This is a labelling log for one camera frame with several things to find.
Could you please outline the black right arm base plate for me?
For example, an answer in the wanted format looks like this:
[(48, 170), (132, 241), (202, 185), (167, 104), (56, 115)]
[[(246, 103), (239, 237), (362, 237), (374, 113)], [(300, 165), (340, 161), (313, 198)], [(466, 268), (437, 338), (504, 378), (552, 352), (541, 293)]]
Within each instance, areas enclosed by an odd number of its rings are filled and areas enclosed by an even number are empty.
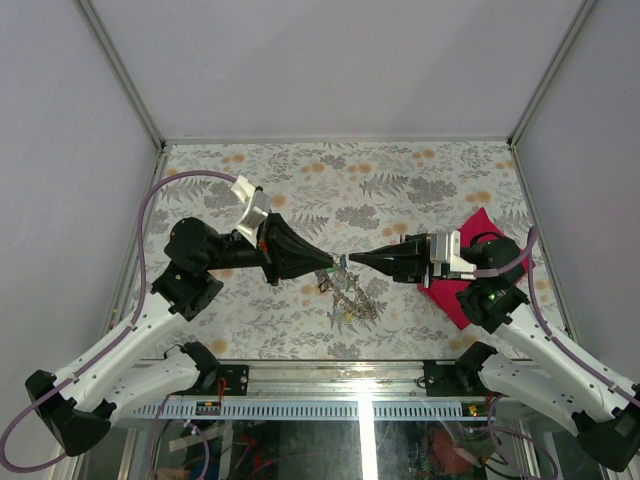
[(425, 360), (423, 377), (424, 390), (428, 397), (459, 397), (468, 394), (453, 360)]

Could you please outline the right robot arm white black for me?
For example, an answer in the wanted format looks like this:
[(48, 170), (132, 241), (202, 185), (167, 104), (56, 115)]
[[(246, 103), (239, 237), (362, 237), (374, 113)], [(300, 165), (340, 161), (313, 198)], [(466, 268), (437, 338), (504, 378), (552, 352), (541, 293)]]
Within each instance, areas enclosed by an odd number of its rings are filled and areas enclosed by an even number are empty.
[(408, 235), (396, 245), (350, 254), (397, 283), (429, 287), (462, 280), (456, 300), (471, 324), (525, 354), (537, 368), (519, 371), (495, 348), (475, 343), (457, 361), (456, 382), (467, 394), (487, 390), (513, 398), (562, 426), (603, 467), (624, 471), (639, 452), (639, 385), (615, 372), (547, 322), (533, 291), (517, 285), (532, 275), (535, 228), (524, 248), (510, 238), (476, 236), (464, 245), (457, 230)]

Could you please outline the large keyring with many rings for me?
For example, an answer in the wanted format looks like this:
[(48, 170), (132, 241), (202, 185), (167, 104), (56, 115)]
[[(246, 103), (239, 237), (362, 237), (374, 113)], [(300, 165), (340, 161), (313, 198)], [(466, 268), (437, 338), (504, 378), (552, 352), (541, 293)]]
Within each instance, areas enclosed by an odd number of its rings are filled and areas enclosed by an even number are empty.
[(353, 273), (349, 266), (346, 270), (341, 268), (339, 263), (341, 255), (333, 255), (331, 268), (314, 272), (318, 292), (331, 296), (332, 311), (342, 313), (343, 323), (356, 321), (375, 323), (378, 313), (374, 302), (362, 288), (360, 277)]

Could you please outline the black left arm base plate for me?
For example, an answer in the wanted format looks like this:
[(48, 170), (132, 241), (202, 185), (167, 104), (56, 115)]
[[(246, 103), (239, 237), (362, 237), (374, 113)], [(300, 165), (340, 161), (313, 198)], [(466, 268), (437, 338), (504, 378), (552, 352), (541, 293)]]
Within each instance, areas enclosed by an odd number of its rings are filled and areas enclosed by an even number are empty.
[(221, 365), (215, 377), (214, 392), (222, 398), (246, 396), (250, 367), (241, 364)]

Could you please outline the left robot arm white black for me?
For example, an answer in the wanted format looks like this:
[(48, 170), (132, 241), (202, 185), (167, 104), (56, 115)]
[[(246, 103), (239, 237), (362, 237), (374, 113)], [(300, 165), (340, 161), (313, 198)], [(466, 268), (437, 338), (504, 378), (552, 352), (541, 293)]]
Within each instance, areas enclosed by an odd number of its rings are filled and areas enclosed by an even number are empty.
[(176, 223), (165, 248), (169, 263), (133, 314), (74, 362), (25, 382), (36, 413), (70, 457), (97, 445), (121, 418), (176, 393), (217, 393), (220, 364), (198, 341), (179, 346), (140, 374), (129, 369), (144, 352), (188, 325), (223, 288), (212, 271), (261, 268), (271, 285), (332, 266), (333, 258), (294, 232), (278, 213), (257, 228), (256, 242), (239, 230), (220, 234), (190, 217)]

